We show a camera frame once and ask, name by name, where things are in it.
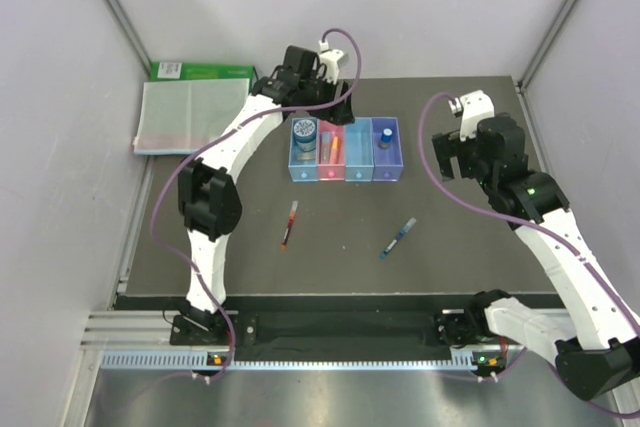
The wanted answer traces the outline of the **round blue patterned tin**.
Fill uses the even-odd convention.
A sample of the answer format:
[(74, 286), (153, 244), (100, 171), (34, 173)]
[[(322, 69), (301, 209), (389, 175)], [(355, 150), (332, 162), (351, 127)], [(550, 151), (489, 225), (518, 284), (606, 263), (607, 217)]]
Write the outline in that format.
[(294, 144), (301, 152), (311, 152), (316, 148), (317, 124), (311, 118), (301, 118), (292, 124)]

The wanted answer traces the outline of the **pink drawer bin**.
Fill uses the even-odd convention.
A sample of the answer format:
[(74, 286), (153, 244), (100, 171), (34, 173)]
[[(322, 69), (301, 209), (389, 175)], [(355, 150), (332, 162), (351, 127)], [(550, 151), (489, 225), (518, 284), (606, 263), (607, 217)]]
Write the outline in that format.
[[(320, 152), (321, 152), (320, 142), (321, 142), (322, 133), (325, 131), (329, 131), (332, 135), (332, 138), (334, 136), (338, 136), (340, 138), (340, 155), (339, 155), (339, 160), (337, 164), (330, 164), (329, 162), (327, 164), (322, 164), (320, 162)], [(343, 126), (331, 124), (327, 121), (320, 121), (318, 138), (319, 138), (319, 150), (318, 150), (319, 179), (323, 181), (344, 180), (345, 173), (346, 173), (345, 128)]]

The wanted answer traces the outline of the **pink orange highlighter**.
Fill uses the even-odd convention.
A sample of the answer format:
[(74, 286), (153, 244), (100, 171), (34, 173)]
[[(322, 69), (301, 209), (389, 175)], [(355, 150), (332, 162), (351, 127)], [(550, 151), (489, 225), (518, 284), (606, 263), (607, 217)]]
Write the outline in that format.
[(340, 155), (340, 138), (338, 136), (334, 136), (331, 141), (330, 151), (329, 151), (329, 163), (337, 164)]

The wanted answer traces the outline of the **sky blue drawer bin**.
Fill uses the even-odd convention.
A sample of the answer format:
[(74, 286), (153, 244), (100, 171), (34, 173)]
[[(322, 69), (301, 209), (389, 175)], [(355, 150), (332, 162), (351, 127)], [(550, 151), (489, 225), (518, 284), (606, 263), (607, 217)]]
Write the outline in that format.
[(345, 128), (345, 181), (370, 182), (373, 178), (374, 155), (372, 120), (356, 118)]

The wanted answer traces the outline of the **blue capped ink bottle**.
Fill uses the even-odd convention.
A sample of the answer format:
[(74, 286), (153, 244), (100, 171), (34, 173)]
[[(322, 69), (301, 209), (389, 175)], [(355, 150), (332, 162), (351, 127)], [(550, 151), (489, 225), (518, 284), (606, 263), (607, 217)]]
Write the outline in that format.
[(394, 130), (391, 128), (384, 128), (381, 131), (378, 146), (382, 150), (388, 150), (392, 147), (394, 140)]

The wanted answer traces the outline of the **blue gel pen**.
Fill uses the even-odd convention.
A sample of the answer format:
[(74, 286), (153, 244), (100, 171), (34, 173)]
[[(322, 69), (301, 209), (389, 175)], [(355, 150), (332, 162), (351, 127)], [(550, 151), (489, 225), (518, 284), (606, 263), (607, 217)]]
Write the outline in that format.
[(381, 259), (385, 259), (389, 255), (389, 253), (394, 249), (397, 243), (411, 230), (416, 222), (416, 218), (412, 217), (405, 223), (405, 225), (399, 230), (399, 232), (395, 235), (391, 242), (384, 248), (384, 250), (380, 254)]

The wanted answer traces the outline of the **purple drawer bin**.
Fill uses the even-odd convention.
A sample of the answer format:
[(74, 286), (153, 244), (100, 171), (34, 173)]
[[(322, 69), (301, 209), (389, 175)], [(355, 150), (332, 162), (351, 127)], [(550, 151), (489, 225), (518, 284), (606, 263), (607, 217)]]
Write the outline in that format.
[[(400, 129), (396, 117), (372, 117), (373, 155), (374, 155), (374, 182), (398, 181), (404, 169), (404, 160), (401, 145)], [(393, 145), (388, 150), (382, 150), (378, 146), (381, 131), (384, 128), (394, 130)]]

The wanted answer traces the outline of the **red gel pen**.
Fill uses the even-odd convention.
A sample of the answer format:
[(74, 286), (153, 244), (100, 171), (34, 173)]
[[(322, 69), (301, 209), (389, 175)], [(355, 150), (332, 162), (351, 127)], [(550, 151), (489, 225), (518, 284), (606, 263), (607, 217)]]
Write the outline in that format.
[(283, 240), (281, 242), (281, 251), (285, 251), (288, 245), (288, 241), (291, 235), (292, 227), (296, 218), (299, 202), (294, 200), (291, 204), (291, 209), (288, 216), (287, 226), (284, 231)]

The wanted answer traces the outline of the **translucent mesh zipper pouch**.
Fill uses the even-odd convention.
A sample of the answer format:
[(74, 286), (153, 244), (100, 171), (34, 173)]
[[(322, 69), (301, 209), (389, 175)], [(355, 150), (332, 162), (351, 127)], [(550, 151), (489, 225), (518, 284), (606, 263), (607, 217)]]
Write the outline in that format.
[(147, 82), (133, 151), (188, 155), (218, 138), (248, 96), (247, 79)]

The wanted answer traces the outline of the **grey teal highlighter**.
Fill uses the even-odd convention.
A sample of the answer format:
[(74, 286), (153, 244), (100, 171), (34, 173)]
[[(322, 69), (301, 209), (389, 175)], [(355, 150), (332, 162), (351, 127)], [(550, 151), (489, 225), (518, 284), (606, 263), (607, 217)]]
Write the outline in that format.
[(321, 136), (321, 152), (320, 152), (320, 162), (322, 164), (327, 164), (330, 159), (330, 151), (331, 151), (331, 143), (332, 143), (332, 135), (329, 131), (325, 131)]

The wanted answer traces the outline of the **white eraser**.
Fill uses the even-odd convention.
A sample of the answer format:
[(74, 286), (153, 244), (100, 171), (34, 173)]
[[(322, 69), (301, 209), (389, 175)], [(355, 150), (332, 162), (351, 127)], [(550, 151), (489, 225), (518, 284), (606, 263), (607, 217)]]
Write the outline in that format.
[(304, 163), (304, 162), (315, 162), (316, 161), (316, 156), (311, 153), (301, 153), (295, 156), (295, 160), (299, 163)]

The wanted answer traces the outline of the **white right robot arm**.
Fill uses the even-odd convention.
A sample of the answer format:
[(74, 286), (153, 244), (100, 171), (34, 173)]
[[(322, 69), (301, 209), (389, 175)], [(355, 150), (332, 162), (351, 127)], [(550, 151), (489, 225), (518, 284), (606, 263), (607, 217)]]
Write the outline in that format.
[(507, 114), (483, 119), (473, 137), (436, 134), (444, 180), (458, 168), (487, 196), (533, 253), (568, 311), (562, 325), (502, 290), (482, 291), (464, 310), (470, 337), (507, 337), (553, 364), (566, 387), (591, 401), (639, 376), (639, 317), (617, 294), (581, 236), (555, 179), (529, 166), (524, 130)]

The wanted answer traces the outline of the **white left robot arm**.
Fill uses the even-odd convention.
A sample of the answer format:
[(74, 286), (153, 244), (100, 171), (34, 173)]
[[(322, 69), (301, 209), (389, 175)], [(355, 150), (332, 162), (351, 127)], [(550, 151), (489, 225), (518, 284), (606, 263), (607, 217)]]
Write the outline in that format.
[(290, 46), (271, 75), (251, 88), (239, 114), (220, 138), (188, 156), (173, 179), (189, 251), (190, 285), (179, 311), (205, 343), (234, 330), (224, 310), (224, 267), (230, 234), (243, 206), (236, 182), (260, 144), (296, 112), (345, 125), (354, 119), (352, 84), (340, 79), (346, 54), (321, 40), (316, 50)]

